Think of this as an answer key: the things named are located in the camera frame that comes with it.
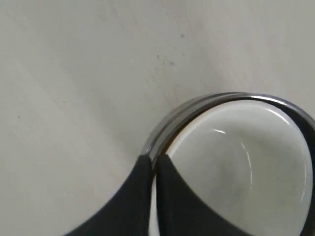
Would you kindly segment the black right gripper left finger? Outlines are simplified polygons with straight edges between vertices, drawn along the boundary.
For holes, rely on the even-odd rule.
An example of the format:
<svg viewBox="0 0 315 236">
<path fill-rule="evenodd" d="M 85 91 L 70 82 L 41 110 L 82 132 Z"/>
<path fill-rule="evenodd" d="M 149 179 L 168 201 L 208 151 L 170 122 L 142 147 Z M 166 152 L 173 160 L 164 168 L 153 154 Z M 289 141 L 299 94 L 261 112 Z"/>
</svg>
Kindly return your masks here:
<svg viewBox="0 0 315 236">
<path fill-rule="evenodd" d="M 138 157 L 117 193 L 91 218 L 68 236 L 147 236 L 152 192 L 152 165 Z"/>
</svg>

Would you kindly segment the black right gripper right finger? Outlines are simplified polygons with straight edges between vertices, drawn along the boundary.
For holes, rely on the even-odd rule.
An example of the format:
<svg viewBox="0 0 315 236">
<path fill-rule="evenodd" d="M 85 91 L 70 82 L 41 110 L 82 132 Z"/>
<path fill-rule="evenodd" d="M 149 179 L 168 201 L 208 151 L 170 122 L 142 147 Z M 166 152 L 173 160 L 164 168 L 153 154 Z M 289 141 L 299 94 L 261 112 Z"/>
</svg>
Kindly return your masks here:
<svg viewBox="0 0 315 236">
<path fill-rule="evenodd" d="M 247 236 L 191 190 L 168 155 L 156 162 L 157 217 L 161 236 Z"/>
</svg>

